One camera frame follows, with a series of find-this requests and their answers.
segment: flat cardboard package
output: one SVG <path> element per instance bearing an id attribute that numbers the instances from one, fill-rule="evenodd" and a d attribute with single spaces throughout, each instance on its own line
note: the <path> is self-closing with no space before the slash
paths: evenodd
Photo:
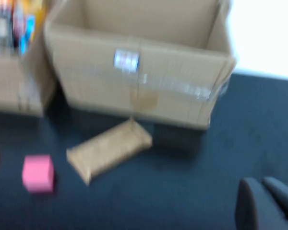
<path id="1" fill-rule="evenodd" d="M 67 0 L 46 44 L 72 107 L 206 129 L 236 65 L 227 11 L 225 0 Z"/>
<path id="2" fill-rule="evenodd" d="M 43 30 L 23 56 L 0 56 L 0 111 L 41 117 L 55 88 Z"/>
<path id="3" fill-rule="evenodd" d="M 152 137 L 130 119 L 67 150 L 68 162 L 89 185 L 92 178 L 152 146 Z"/>

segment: cardboard box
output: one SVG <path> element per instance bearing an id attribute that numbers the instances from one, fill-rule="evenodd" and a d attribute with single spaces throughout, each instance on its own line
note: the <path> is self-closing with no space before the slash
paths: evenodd
<path id="1" fill-rule="evenodd" d="M 209 126 L 236 61 L 218 0 L 68 0 L 46 44 L 69 104 Z"/>
<path id="2" fill-rule="evenodd" d="M 55 88 L 43 31 L 23 56 L 0 56 L 0 111 L 43 116 Z"/>

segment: white sticker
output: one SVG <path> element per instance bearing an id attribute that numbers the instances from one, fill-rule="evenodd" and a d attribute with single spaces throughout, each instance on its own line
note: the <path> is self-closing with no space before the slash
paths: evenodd
<path id="1" fill-rule="evenodd" d="M 114 67 L 124 72 L 135 73 L 138 70 L 140 54 L 117 49 L 114 56 Z"/>

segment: pink block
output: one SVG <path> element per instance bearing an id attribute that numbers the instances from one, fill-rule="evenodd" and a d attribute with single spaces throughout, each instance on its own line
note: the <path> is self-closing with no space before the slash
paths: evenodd
<path id="1" fill-rule="evenodd" d="M 54 169 L 49 155 L 26 156 L 23 184 L 31 193 L 53 191 Z"/>

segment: white wall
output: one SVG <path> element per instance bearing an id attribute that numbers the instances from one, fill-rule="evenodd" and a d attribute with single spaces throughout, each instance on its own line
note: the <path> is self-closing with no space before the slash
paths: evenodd
<path id="1" fill-rule="evenodd" d="M 288 79 L 288 0 L 233 0 L 235 72 Z"/>

